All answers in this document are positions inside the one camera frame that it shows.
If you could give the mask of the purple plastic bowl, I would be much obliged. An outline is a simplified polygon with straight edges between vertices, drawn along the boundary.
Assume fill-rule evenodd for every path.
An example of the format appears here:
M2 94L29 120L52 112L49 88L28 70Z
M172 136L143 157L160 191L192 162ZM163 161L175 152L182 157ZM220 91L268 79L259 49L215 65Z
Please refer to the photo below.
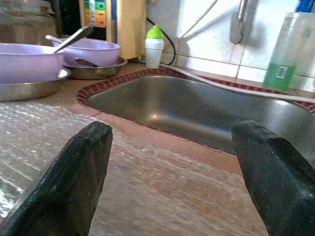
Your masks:
M0 84L55 80L63 66L63 51L50 46L0 43Z
M65 65L85 67L76 62L76 58L79 58L100 67L108 67L116 63L120 55L120 48L120 45L116 43L82 38L62 49L63 61Z

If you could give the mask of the metal wall faucet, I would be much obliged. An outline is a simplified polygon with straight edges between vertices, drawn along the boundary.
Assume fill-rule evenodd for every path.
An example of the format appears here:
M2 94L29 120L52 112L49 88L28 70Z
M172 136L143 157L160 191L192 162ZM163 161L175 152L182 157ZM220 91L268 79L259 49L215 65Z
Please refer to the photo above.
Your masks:
M252 27L259 0L240 0L237 11L230 18L229 40L234 45L242 43Z

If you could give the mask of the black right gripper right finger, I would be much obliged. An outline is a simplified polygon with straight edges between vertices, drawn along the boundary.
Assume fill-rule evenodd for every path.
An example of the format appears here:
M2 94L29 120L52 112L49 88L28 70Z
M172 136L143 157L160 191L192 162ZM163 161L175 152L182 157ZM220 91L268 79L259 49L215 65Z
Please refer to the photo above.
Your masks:
M254 121L232 128L251 200L269 236L315 236L315 169L285 138Z

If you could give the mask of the stainless steel sink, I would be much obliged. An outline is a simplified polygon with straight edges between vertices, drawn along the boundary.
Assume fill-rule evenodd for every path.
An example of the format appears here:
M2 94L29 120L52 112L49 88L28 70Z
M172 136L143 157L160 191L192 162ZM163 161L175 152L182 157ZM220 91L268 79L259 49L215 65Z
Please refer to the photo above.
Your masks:
M286 138L315 167L315 117L292 102L151 75L97 92L87 104L231 154L232 127L252 120Z

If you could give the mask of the clear dish soap bottle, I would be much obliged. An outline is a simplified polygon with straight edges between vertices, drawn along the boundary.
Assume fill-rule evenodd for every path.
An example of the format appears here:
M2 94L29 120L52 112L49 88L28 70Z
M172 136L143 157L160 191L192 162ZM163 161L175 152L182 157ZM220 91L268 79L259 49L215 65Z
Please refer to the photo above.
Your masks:
M296 68L307 61L315 39L315 0L298 0L294 12L287 13L263 80L268 89L286 91Z

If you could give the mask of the glass jar brown powder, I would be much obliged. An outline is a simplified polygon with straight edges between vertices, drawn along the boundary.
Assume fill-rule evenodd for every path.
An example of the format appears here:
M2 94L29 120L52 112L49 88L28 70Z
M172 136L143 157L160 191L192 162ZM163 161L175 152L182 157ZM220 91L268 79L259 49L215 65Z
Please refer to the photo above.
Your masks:
M57 37L55 13L47 0L0 0L0 42L51 46Z

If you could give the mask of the dark metal spoon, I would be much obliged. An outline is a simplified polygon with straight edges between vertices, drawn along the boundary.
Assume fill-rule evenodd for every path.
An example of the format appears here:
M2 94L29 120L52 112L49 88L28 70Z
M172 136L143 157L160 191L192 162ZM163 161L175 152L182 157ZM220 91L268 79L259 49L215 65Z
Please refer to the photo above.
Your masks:
M81 59L81 58L75 58L75 61L77 64L79 64L80 66L85 66L85 67L94 67L94 68L97 68L99 67L98 65L88 61L88 60L85 60L85 59Z

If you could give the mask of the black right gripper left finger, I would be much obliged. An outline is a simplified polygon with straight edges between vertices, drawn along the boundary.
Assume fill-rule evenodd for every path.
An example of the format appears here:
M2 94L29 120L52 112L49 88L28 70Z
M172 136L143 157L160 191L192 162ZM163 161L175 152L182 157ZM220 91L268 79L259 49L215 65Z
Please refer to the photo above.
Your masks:
M70 138L2 220L0 236L88 236L112 140L99 121Z

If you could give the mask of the stainless steel plate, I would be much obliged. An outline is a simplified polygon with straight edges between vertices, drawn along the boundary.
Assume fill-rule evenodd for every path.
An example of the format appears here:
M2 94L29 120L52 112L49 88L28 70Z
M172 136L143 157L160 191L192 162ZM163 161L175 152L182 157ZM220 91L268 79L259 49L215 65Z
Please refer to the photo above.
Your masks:
M123 66L127 63L127 60L123 57L118 57L114 65L107 67L85 67L85 66L73 66L64 65L65 68L69 69L72 79L77 80L100 80L108 79L116 76Z
M50 96L61 88L64 80L70 75L70 70L63 67L55 80L0 84L0 101L19 101Z

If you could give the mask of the clear bubble wrap sheet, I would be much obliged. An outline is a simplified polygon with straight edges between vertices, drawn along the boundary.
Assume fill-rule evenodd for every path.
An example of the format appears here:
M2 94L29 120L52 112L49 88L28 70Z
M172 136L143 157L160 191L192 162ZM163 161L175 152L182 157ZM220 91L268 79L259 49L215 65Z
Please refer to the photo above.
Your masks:
M0 102L0 222L66 142L95 119ZM269 236L243 177L113 129L89 236Z

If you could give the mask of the white bottle green cap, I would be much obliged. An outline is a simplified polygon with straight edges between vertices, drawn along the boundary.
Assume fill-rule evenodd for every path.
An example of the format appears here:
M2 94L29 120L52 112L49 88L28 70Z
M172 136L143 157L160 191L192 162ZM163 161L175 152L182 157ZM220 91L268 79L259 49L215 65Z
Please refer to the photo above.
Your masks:
M164 48L164 35L158 24L149 29L145 38L145 65L147 68L159 67L162 50Z

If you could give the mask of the white training chopstick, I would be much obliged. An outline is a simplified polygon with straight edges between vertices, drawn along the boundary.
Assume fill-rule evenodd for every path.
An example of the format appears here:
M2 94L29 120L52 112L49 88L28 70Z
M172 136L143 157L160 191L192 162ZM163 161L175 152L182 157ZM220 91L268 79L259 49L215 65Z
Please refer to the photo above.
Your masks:
M52 41L52 42L55 43L55 44L61 44L61 43L63 43L63 41L62 41L61 39L56 38L56 37L54 37L54 36L52 36L52 35L46 35L45 38L48 39L48 40L50 40L50 41Z

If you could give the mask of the beige water purifier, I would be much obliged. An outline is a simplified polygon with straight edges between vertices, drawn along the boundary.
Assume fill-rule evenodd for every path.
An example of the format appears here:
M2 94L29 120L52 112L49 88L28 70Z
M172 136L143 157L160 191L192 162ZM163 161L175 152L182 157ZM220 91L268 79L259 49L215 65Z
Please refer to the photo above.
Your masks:
M144 55L146 0L56 0L62 35L93 27L88 38L120 45L125 59Z

